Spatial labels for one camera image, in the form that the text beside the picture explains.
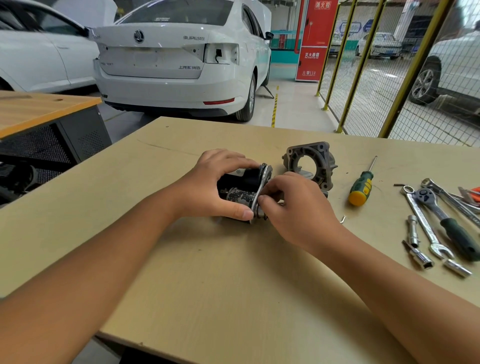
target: beige tabletop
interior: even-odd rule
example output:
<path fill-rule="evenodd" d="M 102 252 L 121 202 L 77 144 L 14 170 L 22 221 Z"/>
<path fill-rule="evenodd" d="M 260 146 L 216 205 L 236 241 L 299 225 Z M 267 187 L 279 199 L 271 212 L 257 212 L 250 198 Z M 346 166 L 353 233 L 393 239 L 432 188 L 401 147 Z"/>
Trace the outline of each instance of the beige tabletop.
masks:
<path fill-rule="evenodd" d="M 426 177 L 451 191 L 480 184 L 478 148 L 160 118 L 0 210 L 0 296 L 175 181 L 206 149 L 243 152 L 278 174 L 287 147 L 317 141 L 330 143 L 338 164 L 329 195 L 338 217 L 411 269 L 401 244 L 411 211 L 392 185 L 418 187 Z M 348 191 L 374 155 L 372 195 L 351 208 Z M 430 255 L 423 232 L 420 239 Z M 468 279 L 440 264 L 418 274 L 480 305 L 480 263 L 465 265 Z M 99 334 L 182 363 L 413 363 L 345 283 L 269 221 L 177 221 Z"/>
<path fill-rule="evenodd" d="M 99 97 L 0 91 L 0 139 L 101 102 Z"/>

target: yellow floor line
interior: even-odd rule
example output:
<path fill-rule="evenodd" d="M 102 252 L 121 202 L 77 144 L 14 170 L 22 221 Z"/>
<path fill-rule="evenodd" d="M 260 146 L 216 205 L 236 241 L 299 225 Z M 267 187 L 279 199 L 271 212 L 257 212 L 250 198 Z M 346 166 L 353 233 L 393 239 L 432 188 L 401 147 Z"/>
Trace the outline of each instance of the yellow floor line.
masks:
<path fill-rule="evenodd" d="M 276 116 L 276 103 L 278 101 L 278 94 L 275 94 L 275 106 L 273 106 L 273 114 L 272 114 L 272 128 L 275 128 L 275 116 Z"/>

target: rear windshield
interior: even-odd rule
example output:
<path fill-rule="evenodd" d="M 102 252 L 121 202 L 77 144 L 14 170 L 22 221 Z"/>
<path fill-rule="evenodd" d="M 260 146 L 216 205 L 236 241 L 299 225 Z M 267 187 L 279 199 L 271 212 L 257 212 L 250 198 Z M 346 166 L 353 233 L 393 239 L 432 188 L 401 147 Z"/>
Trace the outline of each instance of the rear windshield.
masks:
<path fill-rule="evenodd" d="M 232 9 L 229 0 L 159 0 L 121 20 L 126 23 L 193 23 L 225 25 Z"/>

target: taillight housing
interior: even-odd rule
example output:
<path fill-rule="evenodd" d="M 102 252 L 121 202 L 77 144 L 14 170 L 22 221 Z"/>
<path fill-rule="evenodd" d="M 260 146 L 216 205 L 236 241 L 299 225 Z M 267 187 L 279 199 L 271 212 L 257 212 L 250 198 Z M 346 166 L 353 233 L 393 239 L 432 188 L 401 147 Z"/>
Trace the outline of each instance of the taillight housing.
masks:
<path fill-rule="evenodd" d="M 205 44 L 204 63 L 240 64 L 239 45 L 236 43 Z"/>

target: car wheel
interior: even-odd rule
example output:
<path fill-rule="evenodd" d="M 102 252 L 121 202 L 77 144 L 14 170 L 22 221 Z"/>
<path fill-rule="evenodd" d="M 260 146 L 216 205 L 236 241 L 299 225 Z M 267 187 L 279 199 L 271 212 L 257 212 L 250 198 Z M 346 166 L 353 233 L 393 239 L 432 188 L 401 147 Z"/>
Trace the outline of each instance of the car wheel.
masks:
<path fill-rule="evenodd" d="M 239 121 L 250 121 L 255 110 L 255 91 L 257 89 L 257 82 L 255 81 L 255 75 L 252 75 L 252 81 L 250 82 L 250 90 L 248 92 L 247 102 L 242 110 L 235 113 L 235 117 Z"/>
<path fill-rule="evenodd" d="M 262 86 L 267 86 L 268 81 L 270 81 L 270 66 L 272 65 L 272 60 L 270 59 L 270 62 L 268 63 L 268 72 L 267 72 L 267 77 L 265 77 L 264 83 L 262 83 Z"/>
<path fill-rule="evenodd" d="M 408 99 L 417 105 L 426 105 L 435 101 L 438 97 L 437 87 L 440 81 L 440 72 L 439 63 L 426 62 L 408 94 Z"/>

